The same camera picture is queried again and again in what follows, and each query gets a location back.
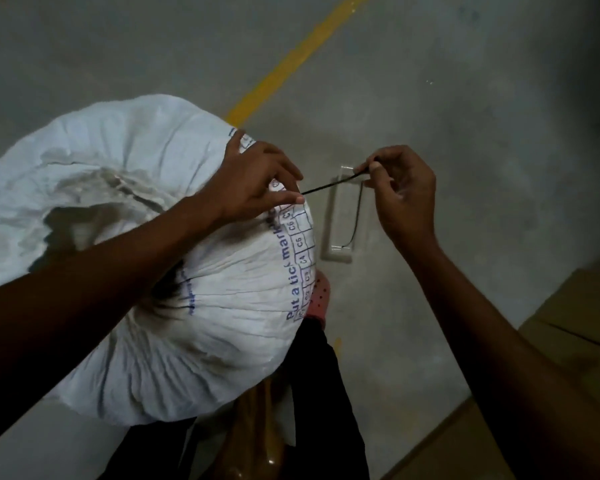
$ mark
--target yellow floor line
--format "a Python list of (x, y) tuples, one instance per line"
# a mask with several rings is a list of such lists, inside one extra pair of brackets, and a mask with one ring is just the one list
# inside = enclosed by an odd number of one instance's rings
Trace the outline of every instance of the yellow floor line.
[(259, 106), (266, 101), (293, 72), (311, 56), (347, 19), (358, 6), (367, 0), (344, 0), (335, 10), (316, 26), (309, 37), (289, 52), (288, 56), (248, 93), (227, 114), (225, 121), (232, 126), (240, 127)]

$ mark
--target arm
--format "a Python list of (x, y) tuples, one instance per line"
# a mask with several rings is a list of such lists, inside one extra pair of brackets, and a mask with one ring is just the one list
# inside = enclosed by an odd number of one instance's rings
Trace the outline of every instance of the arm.
[(435, 176), (407, 146), (369, 157), (380, 222), (411, 266), (519, 478), (600, 479), (600, 406), (456, 268), (434, 234)]
[[(128, 233), (0, 287), (0, 435), (71, 371), (135, 302), (220, 226), (304, 202), (299, 170), (237, 132), (199, 193)], [(273, 178), (289, 191), (269, 192)]]

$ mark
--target concrete floor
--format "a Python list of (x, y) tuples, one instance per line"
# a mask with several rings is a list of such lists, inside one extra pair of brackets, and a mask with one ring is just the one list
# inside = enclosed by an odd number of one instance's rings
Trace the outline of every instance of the concrete floor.
[[(0, 154), (97, 100), (170, 93), (222, 116), (339, 1), (0, 0)], [(410, 144), (438, 175), (442, 246), (516, 326), (600, 258), (600, 0), (370, 0), (246, 129), (305, 189)], [(308, 198), (318, 233), (326, 197)], [(370, 197), (353, 263), (320, 266), (377, 479), (468, 389)], [(95, 478), (124, 431), (69, 414), (37, 406), (1, 438), (0, 479)]]

